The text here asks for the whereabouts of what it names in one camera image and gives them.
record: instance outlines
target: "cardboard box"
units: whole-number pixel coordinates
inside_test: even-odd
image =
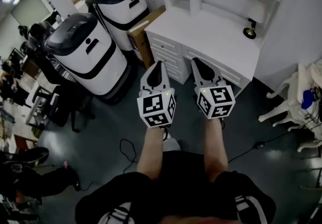
[[[143,61],[146,69],[154,64],[154,58],[144,29],[156,18],[158,18],[165,10],[165,6],[159,7],[157,10],[151,12],[126,32],[135,54]]]

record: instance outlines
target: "office chair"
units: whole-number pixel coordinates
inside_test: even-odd
[[[46,102],[43,105],[42,112],[56,125],[65,126],[71,114],[72,130],[78,133],[80,130],[75,128],[76,111],[95,119],[94,114],[82,108],[84,94],[88,91],[79,84],[65,80],[61,85],[56,86],[51,94],[43,93],[41,89],[41,87],[37,89],[32,101],[34,103],[37,97],[45,98]]]

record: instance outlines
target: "blue object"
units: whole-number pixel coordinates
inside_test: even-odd
[[[314,94],[310,90],[303,92],[302,109],[308,109],[314,101]]]

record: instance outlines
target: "desk lamp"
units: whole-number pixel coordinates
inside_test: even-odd
[[[259,1],[253,2],[250,10],[248,11],[247,20],[252,23],[251,28],[244,28],[243,34],[249,39],[255,39],[256,23],[263,23],[265,20],[266,9],[265,6]]]

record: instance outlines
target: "sneaker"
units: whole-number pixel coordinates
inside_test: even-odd
[[[69,167],[69,169],[72,171],[72,185],[75,188],[75,190],[78,192],[78,191],[80,191],[80,188],[81,188],[81,184],[79,182],[79,177],[78,177],[77,173],[75,172],[75,170],[73,170],[71,167]]]
[[[77,192],[80,191],[81,184],[79,182],[79,177],[77,173],[75,172],[75,170],[71,168],[70,164],[67,161],[64,161],[64,167],[70,171],[71,184]]]

